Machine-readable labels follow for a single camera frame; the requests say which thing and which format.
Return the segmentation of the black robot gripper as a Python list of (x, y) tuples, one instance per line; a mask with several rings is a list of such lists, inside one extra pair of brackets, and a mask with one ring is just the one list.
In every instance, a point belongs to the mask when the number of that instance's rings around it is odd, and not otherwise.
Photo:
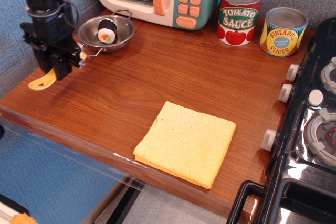
[(73, 39), (77, 26), (71, 6), (56, 6), (48, 10), (26, 7), (31, 23), (21, 23), (24, 40), (33, 48), (35, 58), (44, 73), (52, 68), (58, 81), (72, 72), (72, 66), (81, 68), (81, 49)]

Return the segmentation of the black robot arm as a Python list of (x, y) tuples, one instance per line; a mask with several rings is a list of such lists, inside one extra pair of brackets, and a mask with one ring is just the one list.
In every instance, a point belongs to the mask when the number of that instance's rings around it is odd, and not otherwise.
[(31, 45), (44, 73), (54, 70), (57, 80), (81, 68), (80, 46), (73, 39), (79, 21), (76, 6), (70, 0), (26, 0), (31, 23), (21, 23), (24, 41)]

